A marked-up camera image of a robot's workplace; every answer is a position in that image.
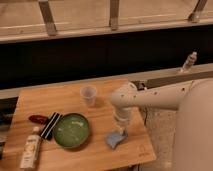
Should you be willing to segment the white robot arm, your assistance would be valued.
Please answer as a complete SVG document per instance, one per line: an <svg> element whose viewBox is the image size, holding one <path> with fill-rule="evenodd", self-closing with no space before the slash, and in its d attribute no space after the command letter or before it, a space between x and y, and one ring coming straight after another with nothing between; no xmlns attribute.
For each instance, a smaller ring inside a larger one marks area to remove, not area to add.
<svg viewBox="0 0 213 171"><path fill-rule="evenodd" d="M110 101L119 119L130 107L176 110L172 171L213 171L213 78L140 91L128 82L112 93Z"/></svg>

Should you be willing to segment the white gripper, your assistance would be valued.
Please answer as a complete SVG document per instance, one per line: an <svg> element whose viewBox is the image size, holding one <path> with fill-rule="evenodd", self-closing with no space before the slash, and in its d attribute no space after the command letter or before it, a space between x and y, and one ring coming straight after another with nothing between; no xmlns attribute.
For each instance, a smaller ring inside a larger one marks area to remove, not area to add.
<svg viewBox="0 0 213 171"><path fill-rule="evenodd" d="M118 133L122 136L127 136L127 126L131 121L131 108L116 108L114 119L116 122Z"/></svg>

